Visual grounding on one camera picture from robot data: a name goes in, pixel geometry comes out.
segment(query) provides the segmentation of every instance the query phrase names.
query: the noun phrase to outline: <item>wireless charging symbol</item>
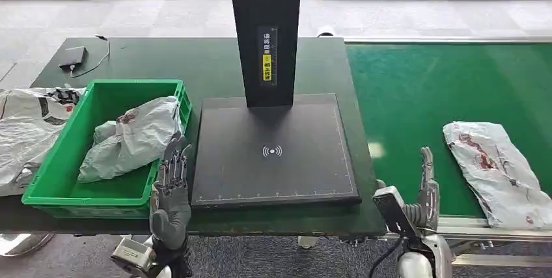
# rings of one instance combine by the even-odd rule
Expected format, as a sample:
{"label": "wireless charging symbol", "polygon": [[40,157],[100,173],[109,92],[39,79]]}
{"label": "wireless charging symbol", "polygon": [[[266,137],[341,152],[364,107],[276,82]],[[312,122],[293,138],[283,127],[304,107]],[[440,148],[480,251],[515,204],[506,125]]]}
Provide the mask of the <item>wireless charging symbol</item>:
{"label": "wireless charging symbol", "polygon": [[277,156],[282,156],[282,147],[276,146],[274,148],[268,148],[267,146],[262,147],[262,155],[265,158],[268,158],[269,155],[276,154]]}

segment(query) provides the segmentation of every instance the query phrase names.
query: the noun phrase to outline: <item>black scanning platform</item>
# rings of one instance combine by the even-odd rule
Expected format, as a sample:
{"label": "black scanning platform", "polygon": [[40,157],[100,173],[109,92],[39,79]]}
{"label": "black scanning platform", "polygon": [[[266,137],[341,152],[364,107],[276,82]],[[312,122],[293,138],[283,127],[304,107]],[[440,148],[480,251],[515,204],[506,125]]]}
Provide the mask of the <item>black scanning platform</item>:
{"label": "black scanning platform", "polygon": [[203,101],[193,208],[361,202],[334,94],[293,106]]}

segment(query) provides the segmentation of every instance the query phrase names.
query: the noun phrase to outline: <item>package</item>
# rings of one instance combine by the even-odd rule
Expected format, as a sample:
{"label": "package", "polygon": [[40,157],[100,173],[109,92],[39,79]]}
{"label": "package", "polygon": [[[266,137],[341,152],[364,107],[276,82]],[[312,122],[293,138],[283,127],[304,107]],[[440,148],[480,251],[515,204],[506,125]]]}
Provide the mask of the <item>package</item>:
{"label": "package", "polygon": [[94,129],[94,144],[97,145],[117,132],[117,124],[114,120],[99,125]]}
{"label": "package", "polygon": [[0,89],[0,196],[21,195],[85,89]]}
{"label": "package", "polygon": [[181,130],[179,105],[174,96],[157,98],[96,127],[77,181],[112,179],[160,158]]}
{"label": "package", "polygon": [[552,227],[552,200],[500,124],[453,122],[443,133],[491,227]]}

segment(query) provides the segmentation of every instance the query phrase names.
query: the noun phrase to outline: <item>yellow label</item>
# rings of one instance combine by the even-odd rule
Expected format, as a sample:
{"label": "yellow label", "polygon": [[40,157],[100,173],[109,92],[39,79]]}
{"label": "yellow label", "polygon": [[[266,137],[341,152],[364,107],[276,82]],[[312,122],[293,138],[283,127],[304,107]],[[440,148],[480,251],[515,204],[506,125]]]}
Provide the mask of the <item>yellow label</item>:
{"label": "yellow label", "polygon": [[262,55],[262,80],[272,80],[272,58],[270,55]]}

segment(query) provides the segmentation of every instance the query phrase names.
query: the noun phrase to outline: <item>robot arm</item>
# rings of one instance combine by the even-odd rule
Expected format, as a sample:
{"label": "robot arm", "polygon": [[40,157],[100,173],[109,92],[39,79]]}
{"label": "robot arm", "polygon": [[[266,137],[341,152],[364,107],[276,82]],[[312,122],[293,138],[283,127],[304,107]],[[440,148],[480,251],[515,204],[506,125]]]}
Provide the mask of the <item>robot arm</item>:
{"label": "robot arm", "polygon": [[[437,234],[439,184],[434,179],[433,154],[427,147],[422,148],[421,152],[422,182],[418,203],[405,204],[394,186],[378,189],[373,200],[387,228],[400,235],[393,248],[396,249],[402,239],[406,238],[404,254],[397,264],[398,277],[452,278],[454,255],[447,241]],[[371,275],[386,255],[376,261],[370,271]]]}
{"label": "robot arm", "polygon": [[187,158],[191,145],[176,132],[167,145],[152,186],[150,230],[145,244],[123,239],[113,260],[124,271],[144,278],[191,277],[187,265],[186,227],[191,217],[186,184]]}

